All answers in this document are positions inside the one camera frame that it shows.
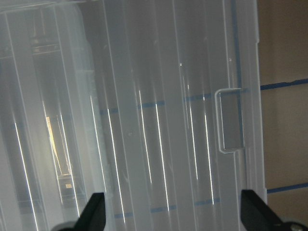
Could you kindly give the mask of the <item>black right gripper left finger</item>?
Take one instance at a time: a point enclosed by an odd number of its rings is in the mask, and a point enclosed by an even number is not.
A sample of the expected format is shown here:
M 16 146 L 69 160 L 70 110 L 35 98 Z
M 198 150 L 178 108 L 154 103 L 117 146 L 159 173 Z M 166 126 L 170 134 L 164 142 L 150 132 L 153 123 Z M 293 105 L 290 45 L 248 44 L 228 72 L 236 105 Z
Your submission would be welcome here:
M 106 227 L 105 196 L 93 193 L 76 222 L 66 222 L 54 227 L 55 231 L 103 231 Z

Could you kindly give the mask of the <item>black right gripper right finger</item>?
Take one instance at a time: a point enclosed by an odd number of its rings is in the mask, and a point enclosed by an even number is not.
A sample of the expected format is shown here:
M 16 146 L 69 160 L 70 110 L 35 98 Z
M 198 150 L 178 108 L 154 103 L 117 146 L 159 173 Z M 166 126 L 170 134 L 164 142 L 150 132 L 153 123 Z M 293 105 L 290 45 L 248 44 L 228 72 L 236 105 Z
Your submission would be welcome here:
M 289 230 L 253 190 L 241 191 L 241 222 L 247 231 Z

